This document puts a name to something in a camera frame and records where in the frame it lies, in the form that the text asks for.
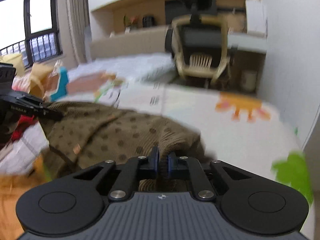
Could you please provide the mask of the brown polka dot garment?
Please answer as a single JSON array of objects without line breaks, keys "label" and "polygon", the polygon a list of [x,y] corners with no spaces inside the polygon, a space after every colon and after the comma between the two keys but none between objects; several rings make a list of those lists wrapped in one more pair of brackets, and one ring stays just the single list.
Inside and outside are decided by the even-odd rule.
[{"label": "brown polka dot garment", "polygon": [[59,121],[39,119],[49,141],[43,163],[52,179],[106,160],[124,164],[149,156],[153,147],[159,150],[163,176],[171,152],[209,162],[199,132],[161,115],[91,102],[55,102],[48,108],[63,115]]}]

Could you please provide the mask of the teal and brown box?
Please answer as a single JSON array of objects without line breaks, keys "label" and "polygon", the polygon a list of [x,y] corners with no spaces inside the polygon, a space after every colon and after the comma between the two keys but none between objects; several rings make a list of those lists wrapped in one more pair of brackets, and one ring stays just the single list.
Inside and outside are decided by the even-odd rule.
[{"label": "teal and brown box", "polygon": [[45,99],[54,102],[66,96],[68,82],[67,69],[65,67],[55,67],[47,80]]}]

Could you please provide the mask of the white cartoon play mat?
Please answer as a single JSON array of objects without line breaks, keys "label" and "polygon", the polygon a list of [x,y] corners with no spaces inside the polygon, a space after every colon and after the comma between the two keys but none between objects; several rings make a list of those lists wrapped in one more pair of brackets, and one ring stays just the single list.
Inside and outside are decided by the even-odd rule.
[{"label": "white cartoon play mat", "polygon": [[93,98],[106,105],[160,114],[193,128],[201,134],[207,156],[289,185],[313,202],[298,138],[269,103],[160,83],[105,85]]}]

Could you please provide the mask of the orange fabric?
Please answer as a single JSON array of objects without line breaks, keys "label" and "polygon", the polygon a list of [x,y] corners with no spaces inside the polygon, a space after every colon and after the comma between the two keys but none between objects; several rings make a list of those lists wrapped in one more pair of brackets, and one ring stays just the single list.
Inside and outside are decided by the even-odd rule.
[{"label": "orange fabric", "polygon": [[42,157],[38,157],[34,161],[33,169],[31,174],[1,175],[1,239],[18,239],[20,237],[23,229],[16,216],[17,201],[28,190],[47,182]]}]

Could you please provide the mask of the black framed window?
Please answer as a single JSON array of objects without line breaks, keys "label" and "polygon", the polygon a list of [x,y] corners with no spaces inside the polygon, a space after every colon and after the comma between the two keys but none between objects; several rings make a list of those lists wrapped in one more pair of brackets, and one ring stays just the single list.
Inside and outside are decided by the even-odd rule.
[{"label": "black framed window", "polygon": [[1,55],[14,53],[27,68],[62,54],[56,0],[1,0]]}]

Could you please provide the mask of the white waste bin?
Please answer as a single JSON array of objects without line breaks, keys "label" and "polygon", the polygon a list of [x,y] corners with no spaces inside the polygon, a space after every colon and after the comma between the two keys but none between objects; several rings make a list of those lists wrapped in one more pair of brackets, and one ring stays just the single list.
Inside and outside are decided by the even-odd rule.
[{"label": "white waste bin", "polygon": [[253,92],[255,91],[257,84],[257,71],[244,70],[241,73],[240,87],[243,91]]}]

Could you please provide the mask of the beige mesh office chair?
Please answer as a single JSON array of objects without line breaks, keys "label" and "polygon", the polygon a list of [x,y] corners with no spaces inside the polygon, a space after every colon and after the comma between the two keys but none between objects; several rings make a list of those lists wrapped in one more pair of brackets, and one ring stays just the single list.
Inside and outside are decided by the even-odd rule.
[{"label": "beige mesh office chair", "polygon": [[183,79],[205,79],[210,87],[227,89],[237,46],[228,45],[227,20],[217,13],[216,0],[171,0],[166,10],[172,20],[165,51]]}]

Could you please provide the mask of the beige curtain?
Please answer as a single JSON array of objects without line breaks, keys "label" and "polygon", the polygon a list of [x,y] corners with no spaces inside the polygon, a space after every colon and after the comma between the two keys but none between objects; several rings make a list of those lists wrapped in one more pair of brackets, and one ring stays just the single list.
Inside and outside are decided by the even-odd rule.
[{"label": "beige curtain", "polygon": [[66,0],[69,31],[78,64],[86,62],[85,29],[89,26],[88,0]]}]

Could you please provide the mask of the beige bed headboard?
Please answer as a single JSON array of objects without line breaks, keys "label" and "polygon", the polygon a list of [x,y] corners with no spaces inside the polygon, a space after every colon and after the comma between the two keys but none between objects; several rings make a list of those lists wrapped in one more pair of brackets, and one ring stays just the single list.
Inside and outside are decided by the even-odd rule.
[{"label": "beige bed headboard", "polygon": [[144,28],[92,41],[91,57],[96,60],[126,55],[163,53],[168,29],[168,26]]}]

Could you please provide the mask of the wooden desk with shelves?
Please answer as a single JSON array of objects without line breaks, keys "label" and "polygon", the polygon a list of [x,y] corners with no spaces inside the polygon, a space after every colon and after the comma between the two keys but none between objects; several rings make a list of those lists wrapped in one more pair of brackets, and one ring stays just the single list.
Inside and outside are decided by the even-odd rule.
[{"label": "wooden desk with shelves", "polygon": [[179,15],[222,15],[228,21],[230,46],[266,54],[265,34],[249,28],[249,0],[88,0],[91,33],[94,41],[123,33],[129,25],[141,28],[151,18],[156,26],[169,25]]}]

